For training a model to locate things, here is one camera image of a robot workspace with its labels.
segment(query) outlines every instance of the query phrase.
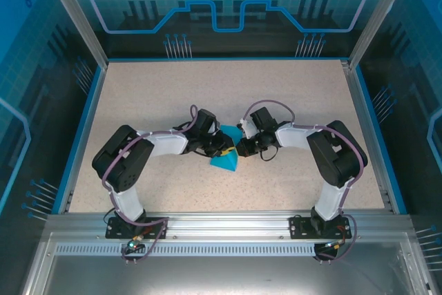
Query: speckled tabletop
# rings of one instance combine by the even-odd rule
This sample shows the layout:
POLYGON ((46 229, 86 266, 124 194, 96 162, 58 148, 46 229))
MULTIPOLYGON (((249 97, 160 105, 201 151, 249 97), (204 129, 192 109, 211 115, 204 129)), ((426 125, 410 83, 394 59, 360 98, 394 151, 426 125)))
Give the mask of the speckled tabletop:
MULTIPOLYGON (((289 105, 298 124, 343 121, 367 151, 338 60, 258 60, 111 63, 81 164, 70 212, 103 212, 111 202, 91 166, 94 155, 123 124, 140 131, 169 129, 190 120, 196 104, 222 124, 236 125, 260 99, 289 105)), ((266 104, 279 121, 284 108, 266 104)), ((240 158, 236 172, 209 166, 194 153, 151 158, 137 182, 147 211, 310 209, 323 185, 310 151, 280 149, 271 162, 240 158)), ((345 206, 383 208, 371 163, 345 206)))

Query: transparent enclosure wall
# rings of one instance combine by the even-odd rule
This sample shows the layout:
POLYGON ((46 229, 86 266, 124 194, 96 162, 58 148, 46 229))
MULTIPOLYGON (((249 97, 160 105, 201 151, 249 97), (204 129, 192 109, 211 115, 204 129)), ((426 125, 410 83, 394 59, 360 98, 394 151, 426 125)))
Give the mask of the transparent enclosure wall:
POLYGON ((27 276, 97 64, 59 0, 0 7, 0 292, 9 295, 27 276))
MULTIPOLYGON (((435 224, 440 231, 442 0, 396 0, 361 70, 405 207, 417 230, 435 224)), ((440 247, 436 236, 423 240, 430 242, 424 249, 440 247)), ((430 252, 429 263, 441 260, 440 248, 430 252)))
POLYGON ((346 57, 378 0, 79 0, 110 58, 346 57))

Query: blue object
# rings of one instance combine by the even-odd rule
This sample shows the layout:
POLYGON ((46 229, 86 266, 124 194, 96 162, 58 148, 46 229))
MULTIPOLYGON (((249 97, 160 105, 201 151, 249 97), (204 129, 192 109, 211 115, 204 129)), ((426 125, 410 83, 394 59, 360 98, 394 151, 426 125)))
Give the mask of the blue object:
MULTIPOLYGON (((242 131, 237 127, 221 125, 220 129, 224 134, 231 137, 235 146, 240 142, 242 138, 242 131)), ((210 165, 234 172, 236 171, 236 166, 238 165, 238 152, 236 152, 235 149, 221 157, 214 157, 210 161, 210 165)))

